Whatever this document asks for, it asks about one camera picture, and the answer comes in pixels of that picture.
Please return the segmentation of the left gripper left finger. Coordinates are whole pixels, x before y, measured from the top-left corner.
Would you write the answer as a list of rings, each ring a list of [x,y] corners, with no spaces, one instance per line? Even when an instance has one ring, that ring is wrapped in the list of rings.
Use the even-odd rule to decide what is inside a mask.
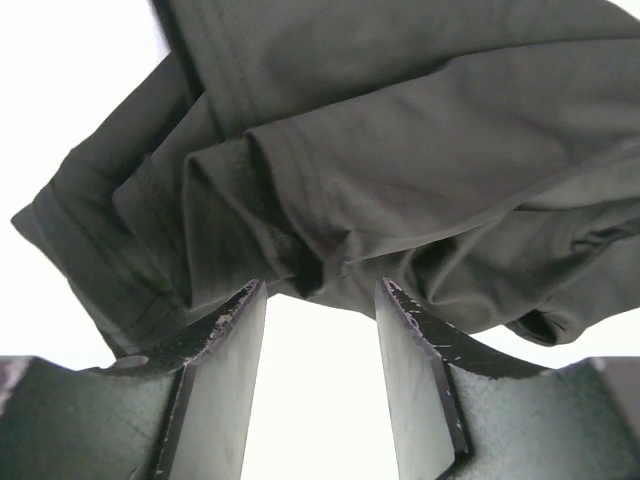
[[[113,366],[1,360],[5,479],[237,479],[267,292],[251,281],[217,310]]]

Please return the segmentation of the black t-shirt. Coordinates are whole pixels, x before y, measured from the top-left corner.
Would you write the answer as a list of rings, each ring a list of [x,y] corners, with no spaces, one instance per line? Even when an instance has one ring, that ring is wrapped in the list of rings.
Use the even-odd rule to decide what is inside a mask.
[[[608,1],[161,1],[170,54],[12,220],[112,351],[251,280],[555,346],[639,305],[639,22]]]

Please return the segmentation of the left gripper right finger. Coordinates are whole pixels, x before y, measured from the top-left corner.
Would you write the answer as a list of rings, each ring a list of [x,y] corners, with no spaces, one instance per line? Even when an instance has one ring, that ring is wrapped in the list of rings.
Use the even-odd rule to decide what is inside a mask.
[[[434,317],[394,282],[375,291],[403,479],[635,479],[639,361],[548,369]]]

